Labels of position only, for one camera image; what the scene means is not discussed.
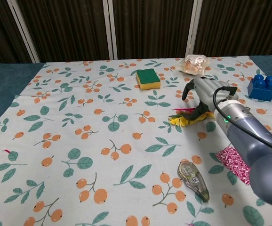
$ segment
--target plastic bag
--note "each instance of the plastic bag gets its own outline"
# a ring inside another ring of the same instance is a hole
[[[177,69],[188,74],[204,74],[209,60],[204,55],[188,55],[178,65]]]

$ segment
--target lego brick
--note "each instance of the lego brick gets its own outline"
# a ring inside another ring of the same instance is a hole
[[[261,74],[257,74],[248,85],[249,98],[271,101],[272,100],[272,76],[265,79]]]

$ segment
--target dark curtain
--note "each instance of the dark curtain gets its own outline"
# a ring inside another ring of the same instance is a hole
[[[17,0],[41,62],[109,59],[102,0]]]
[[[6,0],[0,0],[0,63],[30,63],[16,22]]]
[[[272,55],[272,0],[203,0],[194,54]]]
[[[113,0],[118,59],[184,57],[193,0]]]

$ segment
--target tablecloth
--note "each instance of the tablecloth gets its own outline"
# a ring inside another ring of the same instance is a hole
[[[212,57],[209,78],[238,87],[240,102],[272,133],[272,101],[249,99],[263,73],[248,56]],[[215,154],[230,142],[213,119],[181,128],[175,108],[196,107],[179,58],[47,63],[0,117],[0,226],[272,225],[272,206]],[[137,69],[161,88],[141,91]],[[203,203],[177,175],[196,164]]]

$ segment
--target yellow sponge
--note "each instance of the yellow sponge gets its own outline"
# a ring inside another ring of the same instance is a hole
[[[161,81],[154,69],[137,70],[136,77],[141,90],[160,89]]]

